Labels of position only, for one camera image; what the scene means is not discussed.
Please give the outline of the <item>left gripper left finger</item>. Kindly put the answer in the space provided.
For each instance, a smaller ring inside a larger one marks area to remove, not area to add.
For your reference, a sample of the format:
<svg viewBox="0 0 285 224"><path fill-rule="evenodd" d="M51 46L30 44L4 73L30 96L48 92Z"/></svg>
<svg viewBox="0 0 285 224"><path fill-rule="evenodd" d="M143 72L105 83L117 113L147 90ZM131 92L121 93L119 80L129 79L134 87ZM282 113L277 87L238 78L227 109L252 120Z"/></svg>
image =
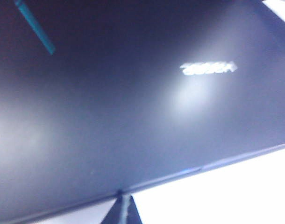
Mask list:
<svg viewBox="0 0 285 224"><path fill-rule="evenodd" d="M126 222L126 196L119 190L117 198L109 212L102 220L102 224L124 224Z"/></svg>

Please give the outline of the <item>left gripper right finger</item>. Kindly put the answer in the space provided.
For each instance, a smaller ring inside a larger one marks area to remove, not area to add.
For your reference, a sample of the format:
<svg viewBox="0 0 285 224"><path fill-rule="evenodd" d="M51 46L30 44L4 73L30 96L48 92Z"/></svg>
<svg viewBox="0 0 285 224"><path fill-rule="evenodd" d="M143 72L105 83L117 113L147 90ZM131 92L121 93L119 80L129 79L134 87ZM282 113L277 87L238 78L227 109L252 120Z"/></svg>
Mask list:
<svg viewBox="0 0 285 224"><path fill-rule="evenodd" d="M126 205L126 215L124 218L125 224L142 224L142 220L140 214L138 212L136 203L134 201L133 196L126 195L125 198L125 205Z"/></svg>

